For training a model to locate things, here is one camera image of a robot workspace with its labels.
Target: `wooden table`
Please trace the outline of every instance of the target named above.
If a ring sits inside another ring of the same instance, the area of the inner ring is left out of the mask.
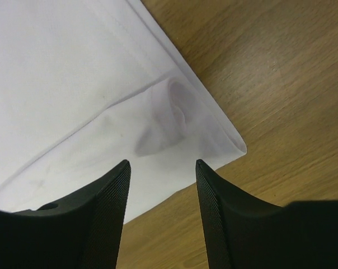
[[[246,141],[268,202],[338,199],[338,0],[143,0]],[[124,226],[119,269],[208,268],[196,186]]]

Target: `cloth fold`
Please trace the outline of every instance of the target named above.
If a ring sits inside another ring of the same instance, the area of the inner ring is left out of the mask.
[[[132,164],[125,221],[246,153],[139,0],[0,1],[0,209]]]

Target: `white cloth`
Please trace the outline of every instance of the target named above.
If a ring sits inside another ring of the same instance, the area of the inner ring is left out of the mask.
[[[245,143],[139,0],[0,1],[0,209],[132,165],[125,222]]]

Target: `brown wood tabletop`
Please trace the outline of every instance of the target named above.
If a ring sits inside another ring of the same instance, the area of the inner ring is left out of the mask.
[[[143,0],[238,129],[218,170],[257,197],[338,199],[338,0]],[[196,186],[123,229],[119,269],[208,268]]]

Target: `folded cloth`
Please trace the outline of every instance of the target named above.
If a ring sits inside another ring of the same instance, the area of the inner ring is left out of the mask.
[[[140,1],[0,1],[0,209],[36,209],[129,159],[125,221],[242,138]]]

